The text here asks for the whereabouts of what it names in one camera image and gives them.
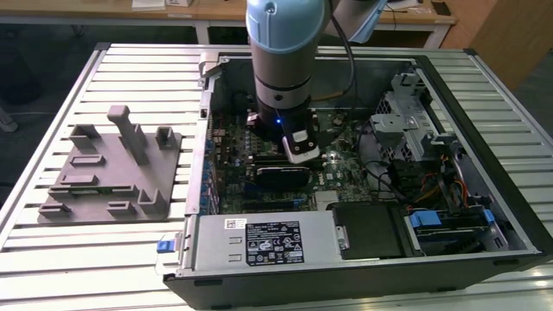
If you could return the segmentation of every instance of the slotted aluminum table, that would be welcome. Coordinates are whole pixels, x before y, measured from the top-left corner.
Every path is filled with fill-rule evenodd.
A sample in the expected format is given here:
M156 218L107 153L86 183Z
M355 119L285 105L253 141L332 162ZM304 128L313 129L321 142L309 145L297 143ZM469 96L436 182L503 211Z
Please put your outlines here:
M241 46L106 45L92 53L68 99L0 212L0 310L188 310L161 282L156 242L183 229L187 183L203 90L200 54ZM343 49L320 48L321 54ZM464 51L356 49L425 54L449 85L532 208L553 230L553 141L477 56ZM75 124L116 132L106 113L128 105L131 121L184 136L168 220L148 224L47 226L36 221L66 162ZM435 106L445 129L451 128ZM176 257L163 260L176 264ZM553 303L553 266L499 275L465 290L257 308L256 310L541 310Z

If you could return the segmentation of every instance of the power supply label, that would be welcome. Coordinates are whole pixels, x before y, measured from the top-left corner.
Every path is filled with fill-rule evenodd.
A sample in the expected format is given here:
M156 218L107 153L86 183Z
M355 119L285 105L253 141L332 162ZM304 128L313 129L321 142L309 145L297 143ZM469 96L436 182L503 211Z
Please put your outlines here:
M303 263L300 222L247 224L245 247L251 266Z

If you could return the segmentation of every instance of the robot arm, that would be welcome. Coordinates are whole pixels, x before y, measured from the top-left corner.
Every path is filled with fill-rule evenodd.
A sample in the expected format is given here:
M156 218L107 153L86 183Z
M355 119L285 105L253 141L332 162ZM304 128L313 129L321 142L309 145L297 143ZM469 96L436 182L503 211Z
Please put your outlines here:
M281 141L291 163L320 154L308 108L309 86L319 38L325 28L333 30L328 26L331 5L337 8L336 19L345 21L351 17L360 21L360 30L348 27L355 39L371 35L387 3L331 1L248 0L247 29L257 93L257 115L249 121L264 133L261 136Z

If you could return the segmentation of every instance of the desk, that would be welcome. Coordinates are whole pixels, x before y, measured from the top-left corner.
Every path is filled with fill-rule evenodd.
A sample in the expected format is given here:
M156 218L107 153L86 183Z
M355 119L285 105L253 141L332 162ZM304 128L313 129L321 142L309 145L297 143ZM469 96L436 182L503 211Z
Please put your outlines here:
M55 25L192 26L197 42L209 44L209 27L245 27L247 0L195 0L189 7L133 12L132 0L3 0L0 23ZM431 8L428 0L424 7ZM425 48L439 48L453 16L383 12L377 30L431 32Z

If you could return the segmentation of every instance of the floor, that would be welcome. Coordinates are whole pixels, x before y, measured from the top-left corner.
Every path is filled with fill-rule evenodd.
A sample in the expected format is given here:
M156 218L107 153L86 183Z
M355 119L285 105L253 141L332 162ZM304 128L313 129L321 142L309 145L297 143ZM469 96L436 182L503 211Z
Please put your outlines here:
M212 29L215 44L247 44L244 29ZM28 104L0 106L19 123L15 133L0 132L0 206L11 185L18 182L27 162L43 139L98 42L197 43L191 27L71 27L52 25L0 25L0 52L18 51L40 84L42 96ZM0 82L7 70L2 67ZM535 118L553 135L553 54L549 53L525 83L515 92Z

